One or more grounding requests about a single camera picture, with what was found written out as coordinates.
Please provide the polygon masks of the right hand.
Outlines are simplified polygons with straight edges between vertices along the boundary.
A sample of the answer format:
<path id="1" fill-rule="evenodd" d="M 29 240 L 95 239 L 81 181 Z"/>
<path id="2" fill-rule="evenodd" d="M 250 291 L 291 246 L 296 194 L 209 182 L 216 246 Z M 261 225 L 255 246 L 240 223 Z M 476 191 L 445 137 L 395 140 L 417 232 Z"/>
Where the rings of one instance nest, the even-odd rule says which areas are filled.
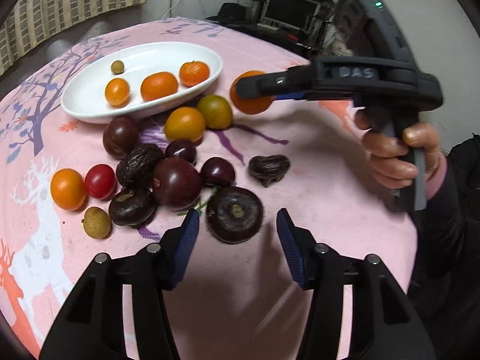
<path id="1" fill-rule="evenodd" d="M 447 173 L 447 161 L 440 150 L 439 134 L 433 125 L 414 124 L 397 139 L 375 132 L 363 110 L 355 114 L 355 124 L 366 131 L 362 145 L 370 154 L 369 165 L 378 183 L 388 189 L 411 185 L 419 175 L 419 170 L 403 157 L 411 149 L 421 149 L 425 155 L 425 191 L 429 197 L 436 194 Z"/>

